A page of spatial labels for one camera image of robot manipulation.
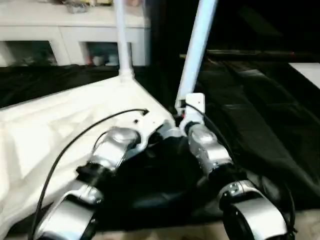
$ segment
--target silver metal housing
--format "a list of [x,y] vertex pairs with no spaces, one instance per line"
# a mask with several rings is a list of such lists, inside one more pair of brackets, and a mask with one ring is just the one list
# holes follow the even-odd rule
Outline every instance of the silver metal housing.
[[80,240],[90,221],[94,221],[93,214],[93,210],[65,199],[43,218],[35,239]]
[[283,236],[288,232],[284,217],[265,197],[238,202],[233,206],[244,216],[255,240]]
[[226,192],[229,192],[233,197],[249,192],[260,195],[258,198],[232,204],[244,216],[255,240],[266,240],[288,232],[281,212],[249,180],[235,181],[224,186],[218,194],[218,201]]
[[51,236],[61,240],[79,240],[94,212],[80,204],[67,200],[68,196],[97,205],[103,200],[102,193],[95,187],[74,180],[61,198],[47,211],[35,231],[34,239]]
[[97,143],[89,162],[116,170],[126,159],[128,150],[137,142],[138,133],[127,127],[112,127]]
[[207,176],[213,169],[232,163],[227,149],[218,143],[216,135],[204,124],[195,124],[190,128],[188,141],[191,153]]

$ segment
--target floor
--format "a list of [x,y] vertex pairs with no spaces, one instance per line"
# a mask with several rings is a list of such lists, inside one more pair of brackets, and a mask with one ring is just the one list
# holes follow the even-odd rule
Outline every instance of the floor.
[[[296,240],[320,240],[320,209],[296,214]],[[24,240],[25,235],[6,237]],[[93,240],[228,240],[222,222],[206,225],[143,229],[132,232],[99,232]]]

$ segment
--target silver cylindrical joint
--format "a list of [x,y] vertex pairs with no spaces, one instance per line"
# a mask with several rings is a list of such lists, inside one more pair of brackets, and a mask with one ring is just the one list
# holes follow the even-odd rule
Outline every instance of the silver cylindrical joint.
[[188,134],[191,153],[198,159],[208,176],[213,169],[232,163],[227,149],[218,142],[217,136],[203,124],[193,125]]
[[139,143],[139,139],[139,134],[134,129],[113,127],[98,142],[89,162],[114,171],[126,159],[127,151]]

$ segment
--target white tabletop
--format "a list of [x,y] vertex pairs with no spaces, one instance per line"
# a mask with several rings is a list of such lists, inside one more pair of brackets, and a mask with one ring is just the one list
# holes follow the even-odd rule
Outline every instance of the white tabletop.
[[290,65],[320,89],[320,64],[317,62],[295,62]]
[[[125,24],[131,28],[146,27],[143,7],[125,8]],[[113,6],[91,7],[88,12],[72,14],[61,4],[37,0],[0,0],[0,26],[78,26],[115,27]]]

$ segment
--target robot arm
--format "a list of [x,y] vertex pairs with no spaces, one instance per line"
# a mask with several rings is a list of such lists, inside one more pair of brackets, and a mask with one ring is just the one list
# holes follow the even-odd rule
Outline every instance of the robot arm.
[[78,177],[43,217],[35,239],[91,239],[96,232],[95,213],[105,198],[103,184],[140,143],[138,131],[126,127],[112,127],[101,136],[86,165],[77,168]]
[[[187,95],[186,102],[204,112],[201,93]],[[180,129],[187,135],[189,149],[196,157],[223,212],[223,224],[231,240],[266,240],[288,232],[281,212],[233,163],[227,149],[218,142],[203,116],[186,106]]]

